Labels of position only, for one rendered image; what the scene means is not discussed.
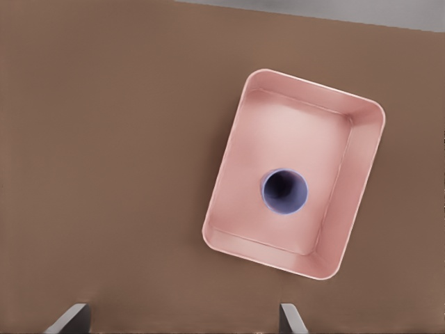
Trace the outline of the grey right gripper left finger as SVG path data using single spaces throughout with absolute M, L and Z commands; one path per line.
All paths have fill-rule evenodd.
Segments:
M 91 309 L 87 303 L 76 303 L 65 311 L 44 334 L 90 334 Z

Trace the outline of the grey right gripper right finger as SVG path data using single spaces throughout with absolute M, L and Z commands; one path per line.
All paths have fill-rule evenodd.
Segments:
M 280 334 L 309 334 L 300 313 L 292 303 L 280 304 Z

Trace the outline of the purple cup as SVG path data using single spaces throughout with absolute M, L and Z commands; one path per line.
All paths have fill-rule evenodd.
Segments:
M 306 179 L 297 171 L 277 168 L 262 177 L 260 194 L 270 211 L 289 215 L 304 207 L 309 196 L 309 187 Z

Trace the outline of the pink rectangular box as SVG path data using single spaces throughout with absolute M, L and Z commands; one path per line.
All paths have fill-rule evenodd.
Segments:
M 222 253 L 315 280 L 343 259 L 385 127 L 373 100 L 269 69 L 246 80 L 202 227 Z M 309 196 L 270 211 L 260 181 L 290 168 Z

